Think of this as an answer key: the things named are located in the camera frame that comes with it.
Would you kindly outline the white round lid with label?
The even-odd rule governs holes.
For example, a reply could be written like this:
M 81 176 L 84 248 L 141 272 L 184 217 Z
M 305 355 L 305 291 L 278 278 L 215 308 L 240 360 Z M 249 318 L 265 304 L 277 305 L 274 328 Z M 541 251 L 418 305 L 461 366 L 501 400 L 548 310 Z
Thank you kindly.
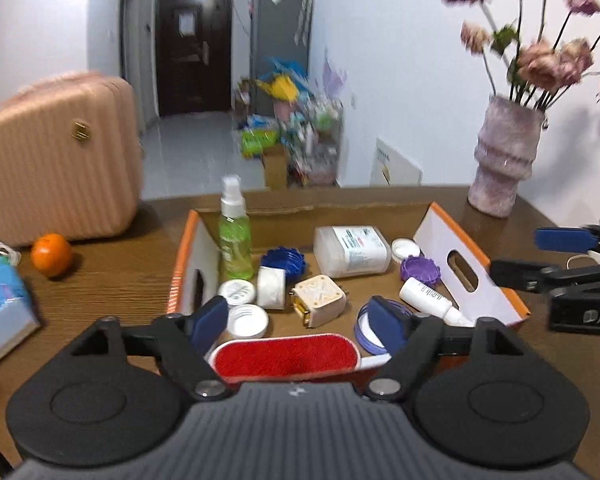
M 230 308 L 234 308 L 244 304 L 254 304 L 257 291 L 250 281 L 234 278 L 220 285 L 218 295 L 226 300 Z

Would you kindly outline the pink ribbed suitcase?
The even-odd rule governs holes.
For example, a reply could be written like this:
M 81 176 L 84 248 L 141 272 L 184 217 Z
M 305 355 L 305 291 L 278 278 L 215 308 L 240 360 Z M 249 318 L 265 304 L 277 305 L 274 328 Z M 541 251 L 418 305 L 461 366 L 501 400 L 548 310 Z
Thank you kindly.
M 116 236 L 143 186 L 135 92 L 95 72 L 40 81 L 0 108 L 0 240 Z

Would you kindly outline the pink textured vase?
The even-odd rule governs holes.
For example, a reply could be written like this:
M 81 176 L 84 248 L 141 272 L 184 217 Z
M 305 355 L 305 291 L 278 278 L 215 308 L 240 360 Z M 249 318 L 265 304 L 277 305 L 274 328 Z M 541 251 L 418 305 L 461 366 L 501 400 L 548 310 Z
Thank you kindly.
M 478 167 L 468 202 L 494 218 L 508 218 L 518 185 L 532 175 L 545 115 L 504 96 L 490 96 L 478 133 Z

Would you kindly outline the brown cardboard box on floor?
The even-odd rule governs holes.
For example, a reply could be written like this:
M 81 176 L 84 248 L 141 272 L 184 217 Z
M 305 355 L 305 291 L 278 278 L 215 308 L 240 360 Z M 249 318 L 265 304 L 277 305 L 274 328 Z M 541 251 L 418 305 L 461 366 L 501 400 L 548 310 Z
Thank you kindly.
M 262 154 L 265 185 L 270 190 L 283 190 L 288 183 L 287 153 L 282 144 L 266 148 Z

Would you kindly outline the orange fruit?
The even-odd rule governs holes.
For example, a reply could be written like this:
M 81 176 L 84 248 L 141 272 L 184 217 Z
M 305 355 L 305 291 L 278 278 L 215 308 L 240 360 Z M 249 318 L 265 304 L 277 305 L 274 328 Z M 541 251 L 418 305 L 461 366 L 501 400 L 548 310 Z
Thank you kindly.
M 58 278 L 73 264 L 71 245 L 57 233 L 39 237 L 32 245 L 30 256 L 35 269 L 46 278 Z

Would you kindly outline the dark brown door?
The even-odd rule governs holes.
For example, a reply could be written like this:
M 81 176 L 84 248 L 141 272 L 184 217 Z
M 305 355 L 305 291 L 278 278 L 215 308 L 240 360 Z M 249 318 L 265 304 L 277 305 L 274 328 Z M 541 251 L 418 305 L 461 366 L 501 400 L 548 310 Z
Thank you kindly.
M 230 109 L 232 11 L 233 0 L 156 0 L 160 116 Z

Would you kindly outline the white round cap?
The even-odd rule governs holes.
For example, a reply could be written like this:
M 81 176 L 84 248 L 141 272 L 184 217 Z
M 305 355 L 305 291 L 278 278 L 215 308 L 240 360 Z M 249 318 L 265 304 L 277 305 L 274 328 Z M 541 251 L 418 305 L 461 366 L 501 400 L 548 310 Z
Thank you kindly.
M 243 304 L 228 311 L 226 330 L 234 339 L 259 339 L 268 330 L 268 314 L 255 304 Z

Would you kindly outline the white small jar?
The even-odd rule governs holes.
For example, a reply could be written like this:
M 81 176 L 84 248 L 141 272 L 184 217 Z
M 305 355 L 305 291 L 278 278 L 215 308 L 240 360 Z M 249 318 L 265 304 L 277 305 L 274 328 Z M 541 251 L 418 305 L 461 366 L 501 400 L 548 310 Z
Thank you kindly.
M 285 271 L 261 266 L 257 278 L 257 305 L 265 310 L 284 310 L 285 304 Z

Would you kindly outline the green spray bottle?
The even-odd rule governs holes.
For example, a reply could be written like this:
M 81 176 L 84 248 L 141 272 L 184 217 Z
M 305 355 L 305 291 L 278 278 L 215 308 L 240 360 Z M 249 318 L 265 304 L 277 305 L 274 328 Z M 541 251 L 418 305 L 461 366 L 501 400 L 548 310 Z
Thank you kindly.
M 222 185 L 219 237 L 225 274 L 248 281 L 253 277 L 251 226 L 240 177 L 229 174 Z

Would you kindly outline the beige cube charger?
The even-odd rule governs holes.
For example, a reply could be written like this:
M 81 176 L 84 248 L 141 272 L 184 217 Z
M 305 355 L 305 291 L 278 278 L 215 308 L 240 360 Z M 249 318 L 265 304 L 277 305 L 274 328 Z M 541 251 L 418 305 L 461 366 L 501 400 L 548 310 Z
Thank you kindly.
M 291 307 L 305 328 L 317 328 L 338 318 L 347 304 L 346 293 L 323 274 L 298 282 L 290 296 Z

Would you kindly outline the dried pink roses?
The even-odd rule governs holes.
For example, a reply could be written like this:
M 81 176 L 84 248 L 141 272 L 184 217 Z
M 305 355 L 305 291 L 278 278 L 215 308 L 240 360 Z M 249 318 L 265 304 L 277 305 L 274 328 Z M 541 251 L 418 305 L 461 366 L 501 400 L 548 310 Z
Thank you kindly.
M 508 85 L 504 96 L 510 102 L 544 113 L 583 78 L 600 77 L 593 70 L 600 33 L 594 40 L 565 38 L 572 18 L 600 14 L 600 0 L 516 0 L 515 18 L 501 24 L 491 12 L 491 0 L 441 1 L 481 10 L 486 26 L 464 21 L 460 42 L 468 53 L 482 59 L 490 82 L 494 80 L 488 56 L 503 61 Z

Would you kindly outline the white square plastic bottle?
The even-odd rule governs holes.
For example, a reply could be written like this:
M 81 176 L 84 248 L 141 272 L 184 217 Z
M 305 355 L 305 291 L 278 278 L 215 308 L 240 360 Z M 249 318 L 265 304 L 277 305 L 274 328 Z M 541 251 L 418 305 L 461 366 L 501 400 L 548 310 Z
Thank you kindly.
M 373 226 L 321 226 L 313 253 L 321 274 L 330 278 L 383 274 L 391 260 L 390 246 Z

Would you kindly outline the purple round lid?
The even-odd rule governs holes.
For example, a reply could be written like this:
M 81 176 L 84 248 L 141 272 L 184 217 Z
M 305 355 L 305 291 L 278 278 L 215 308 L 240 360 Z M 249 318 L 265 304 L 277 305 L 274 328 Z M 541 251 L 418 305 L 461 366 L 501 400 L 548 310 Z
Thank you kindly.
M 440 282 L 441 271 L 434 260 L 424 256 L 409 256 L 400 264 L 400 279 L 406 282 L 410 278 L 434 288 Z

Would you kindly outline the blue round lid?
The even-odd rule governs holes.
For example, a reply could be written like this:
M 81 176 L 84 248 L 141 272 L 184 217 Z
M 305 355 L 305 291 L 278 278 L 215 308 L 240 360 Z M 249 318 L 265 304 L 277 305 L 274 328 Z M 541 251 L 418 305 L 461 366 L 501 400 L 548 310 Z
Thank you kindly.
M 288 285 L 297 283 L 306 274 L 306 258 L 296 248 L 270 249 L 261 257 L 260 266 L 283 270 Z

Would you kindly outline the white lotion tube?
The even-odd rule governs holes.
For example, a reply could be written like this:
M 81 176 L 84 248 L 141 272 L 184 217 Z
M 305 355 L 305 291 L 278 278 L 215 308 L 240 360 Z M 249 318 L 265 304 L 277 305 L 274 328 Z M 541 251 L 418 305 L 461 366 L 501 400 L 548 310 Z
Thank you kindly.
M 417 281 L 416 278 L 408 278 L 402 285 L 400 298 L 419 310 L 419 312 L 440 318 L 446 325 L 456 327 L 474 327 L 475 322 L 468 320 L 453 303 L 445 296 Z

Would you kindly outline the orange white cardboard box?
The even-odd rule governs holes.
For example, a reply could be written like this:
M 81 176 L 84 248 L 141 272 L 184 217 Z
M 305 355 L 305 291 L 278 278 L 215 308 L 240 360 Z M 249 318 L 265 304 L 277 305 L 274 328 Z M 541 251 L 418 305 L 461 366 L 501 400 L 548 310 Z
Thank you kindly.
M 488 316 L 515 326 L 528 318 L 516 292 L 490 279 L 486 254 L 436 203 L 255 211 L 239 195 L 222 198 L 218 211 L 190 212 L 166 310 L 189 315 L 240 278 L 256 286 L 247 302 L 274 314 L 257 336 L 351 336 L 370 297 L 399 297 L 406 278 L 391 244 L 401 238 L 434 267 L 434 277 L 421 280 L 430 289 L 424 298 L 442 297 L 445 322 Z

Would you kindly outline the blue tissue pack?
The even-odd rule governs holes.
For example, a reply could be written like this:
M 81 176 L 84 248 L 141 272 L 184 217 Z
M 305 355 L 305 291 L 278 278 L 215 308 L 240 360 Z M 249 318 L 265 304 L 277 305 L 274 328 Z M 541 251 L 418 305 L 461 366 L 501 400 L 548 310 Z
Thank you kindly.
M 0 361 L 40 326 L 18 271 L 0 256 Z

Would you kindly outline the red white lint brush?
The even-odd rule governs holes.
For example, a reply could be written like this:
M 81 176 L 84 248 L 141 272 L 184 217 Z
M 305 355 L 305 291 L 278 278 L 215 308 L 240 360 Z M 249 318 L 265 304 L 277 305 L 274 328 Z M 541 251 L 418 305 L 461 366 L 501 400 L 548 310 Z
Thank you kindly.
M 220 344 L 209 364 L 226 382 L 314 382 L 376 370 L 388 353 L 361 356 L 349 338 L 317 334 L 263 339 L 237 339 Z

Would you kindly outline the white board leaning on wall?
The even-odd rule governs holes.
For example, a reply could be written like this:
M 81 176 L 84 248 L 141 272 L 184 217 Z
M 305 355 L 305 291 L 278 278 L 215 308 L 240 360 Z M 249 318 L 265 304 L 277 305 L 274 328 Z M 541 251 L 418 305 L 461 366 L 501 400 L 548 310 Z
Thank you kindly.
M 421 183 L 422 168 L 377 138 L 370 186 L 419 186 Z

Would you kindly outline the grey refrigerator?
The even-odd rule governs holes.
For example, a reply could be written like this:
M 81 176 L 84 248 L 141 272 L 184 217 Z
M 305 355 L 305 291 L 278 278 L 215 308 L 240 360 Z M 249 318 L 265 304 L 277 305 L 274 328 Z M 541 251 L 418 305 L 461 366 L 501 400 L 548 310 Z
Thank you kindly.
M 250 79 L 270 81 L 279 67 L 308 74 L 313 0 L 251 0 Z

